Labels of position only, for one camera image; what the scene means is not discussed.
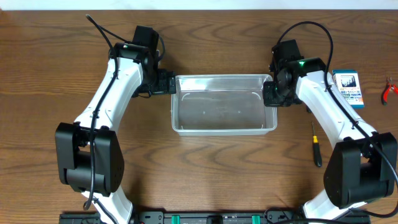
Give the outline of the clear plastic container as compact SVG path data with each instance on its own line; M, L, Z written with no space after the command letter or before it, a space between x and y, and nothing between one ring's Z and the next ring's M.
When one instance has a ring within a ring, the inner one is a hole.
M181 136L265 135L277 109L264 106L268 74L178 75L171 97L172 128Z

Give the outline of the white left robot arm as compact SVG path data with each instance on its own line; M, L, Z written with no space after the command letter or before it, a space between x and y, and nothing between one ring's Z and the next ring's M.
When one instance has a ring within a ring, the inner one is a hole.
M117 138L131 98L172 95L175 74L159 68L165 51L151 27L137 26L131 41L111 46L104 79L89 105L73 123L55 131L61 183L84 195L84 213L64 213L60 223L135 223L133 203L121 181L124 159Z

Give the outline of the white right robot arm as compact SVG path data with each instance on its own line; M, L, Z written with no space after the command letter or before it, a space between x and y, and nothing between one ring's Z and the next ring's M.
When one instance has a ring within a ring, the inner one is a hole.
M286 40L273 46L270 70L274 79L264 82L264 105L306 104L333 148L323 176L324 189L303 205L303 217L336 220L392 195L397 140L391 133L378 133L355 112L325 63L320 58L304 58L296 41Z

